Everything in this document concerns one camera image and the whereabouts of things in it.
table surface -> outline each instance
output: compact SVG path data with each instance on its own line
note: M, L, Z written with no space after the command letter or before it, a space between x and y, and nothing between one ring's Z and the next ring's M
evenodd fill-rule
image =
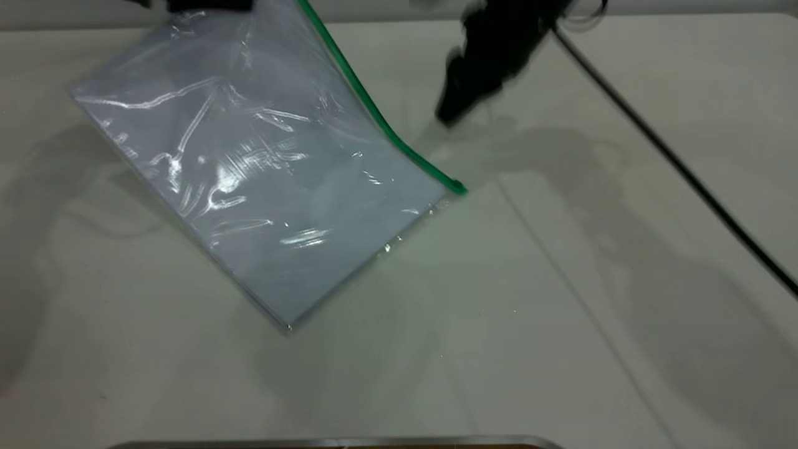
M738 27L744 53L712 47ZM65 94L141 31L0 34L1 449L436 435L566 449L798 443L795 301L554 42L446 132L432 110L455 22L330 28L395 130L471 192L291 338ZM687 56L670 47L674 29ZM607 18L579 38L792 267L796 34L780 15L673 16ZM718 54L738 64L707 62Z

plastic bag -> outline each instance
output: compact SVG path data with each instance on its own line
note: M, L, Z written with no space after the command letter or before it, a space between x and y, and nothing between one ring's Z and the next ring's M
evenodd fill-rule
M385 138L295 0L176 15L72 95L288 329L445 195Z

ziplock bag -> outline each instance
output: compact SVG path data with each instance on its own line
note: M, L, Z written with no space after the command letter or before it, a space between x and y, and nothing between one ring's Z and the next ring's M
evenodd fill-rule
M260 0L249 14L173 16L72 90L152 191L289 329L445 195L417 165L429 164L397 149L369 115L373 104L350 88L307 8Z

black object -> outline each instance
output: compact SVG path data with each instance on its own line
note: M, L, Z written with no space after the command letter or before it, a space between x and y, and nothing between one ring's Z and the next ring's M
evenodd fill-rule
M138 3L145 8L152 6L152 0L128 0ZM179 13L185 10L237 10L249 11L255 0L167 0L170 13Z
M467 10L464 49L454 49L435 112L455 125L479 101L498 93L525 67L537 45L572 0L488 0Z

black cable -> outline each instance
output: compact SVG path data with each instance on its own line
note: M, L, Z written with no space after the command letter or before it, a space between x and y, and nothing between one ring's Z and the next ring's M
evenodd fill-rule
M732 217L732 215L715 199L712 193L704 186L704 184L696 177L690 169L687 168L684 162L681 161L679 156L674 153L672 149L657 135L651 126L638 114L626 100L623 99L620 93L593 67L585 56L577 50L571 41L560 33L557 26L551 28L551 32L557 38L557 41L563 48L574 58L577 64L587 72L590 78L600 87L604 93L616 104L617 107L640 129L640 132L654 145L654 148L659 150L660 154L676 169L677 172L687 181L687 184L693 188L695 193L704 201L704 203L715 213L726 228L748 249L751 254L776 277L781 284L790 291L792 296L798 300L798 284L795 280L776 262L767 252L743 229L740 224Z

